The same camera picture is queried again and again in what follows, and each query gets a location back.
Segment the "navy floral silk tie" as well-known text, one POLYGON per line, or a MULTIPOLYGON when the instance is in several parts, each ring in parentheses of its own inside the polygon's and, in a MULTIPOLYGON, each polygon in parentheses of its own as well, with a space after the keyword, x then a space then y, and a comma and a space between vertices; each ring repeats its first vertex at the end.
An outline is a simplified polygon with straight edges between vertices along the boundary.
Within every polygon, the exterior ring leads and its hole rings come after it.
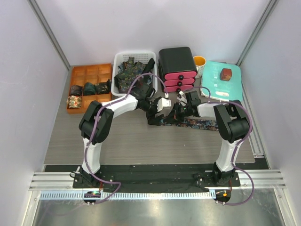
POLYGON ((218 131, 218 126, 214 120, 197 120, 197 119, 187 119, 185 118, 185 124, 181 125, 157 125, 157 126, 174 126, 190 129, 202 129, 210 131, 218 131))

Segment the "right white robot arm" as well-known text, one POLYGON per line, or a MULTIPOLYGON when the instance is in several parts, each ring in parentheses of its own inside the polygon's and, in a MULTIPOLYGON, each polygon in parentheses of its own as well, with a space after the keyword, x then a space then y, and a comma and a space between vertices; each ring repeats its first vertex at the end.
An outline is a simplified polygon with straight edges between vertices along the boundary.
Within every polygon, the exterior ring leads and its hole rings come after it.
POLYGON ((236 171, 235 161, 241 143, 252 131, 248 112, 240 100, 205 103, 196 91, 180 92, 178 99, 163 122, 173 126, 217 129, 222 145, 209 178, 217 186, 229 184, 236 171))

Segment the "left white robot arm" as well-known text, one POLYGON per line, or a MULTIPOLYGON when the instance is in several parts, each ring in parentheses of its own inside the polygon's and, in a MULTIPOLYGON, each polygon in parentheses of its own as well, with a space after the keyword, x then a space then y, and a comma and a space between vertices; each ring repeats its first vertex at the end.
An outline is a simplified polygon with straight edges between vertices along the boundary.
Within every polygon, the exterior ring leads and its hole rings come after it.
POLYGON ((80 176, 88 187, 99 185, 101 147, 107 138, 114 118, 136 109, 146 112, 149 118, 154 117, 164 108, 171 106, 171 100, 166 93, 151 101, 155 89, 149 85, 134 87, 129 93, 109 102, 92 101, 79 123, 79 129, 84 141, 84 160, 79 170, 80 176))

